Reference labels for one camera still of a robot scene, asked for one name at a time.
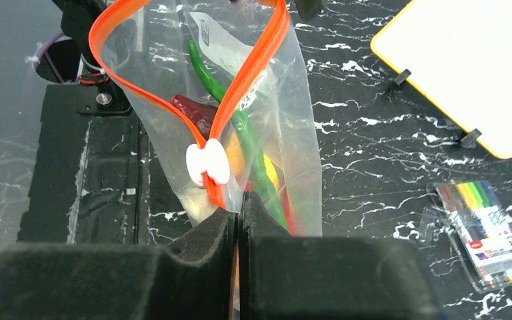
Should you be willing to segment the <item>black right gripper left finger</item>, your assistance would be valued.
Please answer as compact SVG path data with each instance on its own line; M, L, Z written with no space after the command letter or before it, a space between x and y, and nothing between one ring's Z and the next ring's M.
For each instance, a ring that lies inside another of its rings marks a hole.
M168 245L18 243L0 252L0 319L228 319L235 223Z

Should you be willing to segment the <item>yellow banana toy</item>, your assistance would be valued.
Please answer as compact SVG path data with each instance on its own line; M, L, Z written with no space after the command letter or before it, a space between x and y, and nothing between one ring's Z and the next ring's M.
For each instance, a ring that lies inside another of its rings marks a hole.
M264 155L263 159L264 159L266 174L267 174L270 182L272 182L275 190L278 190L280 185L279 185L279 176L277 174L277 170L276 170L272 160L268 156Z

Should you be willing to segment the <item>red chili pepper toy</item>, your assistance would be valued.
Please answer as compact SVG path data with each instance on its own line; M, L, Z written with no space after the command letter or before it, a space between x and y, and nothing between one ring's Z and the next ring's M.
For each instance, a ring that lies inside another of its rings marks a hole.
M291 235L305 236L307 230L304 225L300 224L299 218L294 215L291 201L289 200L289 193L287 186L283 185L280 191L280 202L283 210L283 215L287 223L287 231Z

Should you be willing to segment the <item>green vegetable toy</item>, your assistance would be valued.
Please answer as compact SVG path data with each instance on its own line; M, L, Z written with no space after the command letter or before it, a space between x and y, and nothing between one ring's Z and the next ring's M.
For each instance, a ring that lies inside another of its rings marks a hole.
M189 58L193 69L207 92L217 101L222 102L226 88L220 84L206 68L199 55L199 49L194 41L188 43ZM245 112L235 111L230 119L231 125L237 134L244 159L253 158L249 180L252 189L268 201L267 209L271 216L287 230L287 223L283 215L280 196L277 194L272 182L270 182L263 159L263 152L257 150L257 136L250 120Z

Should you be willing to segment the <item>dark red plum toy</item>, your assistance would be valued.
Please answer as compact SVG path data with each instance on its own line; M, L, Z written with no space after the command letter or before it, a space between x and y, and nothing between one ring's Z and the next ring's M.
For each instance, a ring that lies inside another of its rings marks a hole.
M184 95L175 95L171 104L196 126L205 140L209 139L217 107L196 102Z

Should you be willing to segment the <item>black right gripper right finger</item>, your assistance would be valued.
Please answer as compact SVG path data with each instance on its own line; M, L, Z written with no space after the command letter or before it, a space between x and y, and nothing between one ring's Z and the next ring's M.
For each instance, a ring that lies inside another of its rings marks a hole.
M241 319L442 319L428 263L402 239L298 237L247 192L237 222Z

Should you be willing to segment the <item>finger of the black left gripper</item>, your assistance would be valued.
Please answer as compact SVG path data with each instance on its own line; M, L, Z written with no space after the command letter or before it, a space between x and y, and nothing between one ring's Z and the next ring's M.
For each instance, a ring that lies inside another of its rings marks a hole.
M298 14L302 20L310 20L327 7L325 0L294 0Z

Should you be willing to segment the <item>clear zip top bag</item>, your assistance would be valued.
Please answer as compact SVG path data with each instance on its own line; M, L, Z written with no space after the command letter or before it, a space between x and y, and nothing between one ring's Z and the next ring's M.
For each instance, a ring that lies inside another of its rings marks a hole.
M245 160L236 178L224 148L235 133L231 116L243 111L255 130L257 150L277 170L277 194L287 186L305 236L322 234L313 108L286 2L116 1L95 20L88 40L100 68L122 89L144 125L193 225L220 208L239 213L244 194L258 194L249 180L253 158ZM190 41L227 89L222 102L207 92L193 69ZM175 95L217 107L208 140L171 104ZM267 210L268 201L259 197Z

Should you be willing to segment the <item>orange slice toy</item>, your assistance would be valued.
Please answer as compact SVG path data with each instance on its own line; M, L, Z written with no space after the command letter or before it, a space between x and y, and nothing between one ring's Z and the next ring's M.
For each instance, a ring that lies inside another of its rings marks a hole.
M236 178L242 176L245 169L245 160L243 151L238 140L237 134L231 132L224 144L225 152L229 161L229 166Z

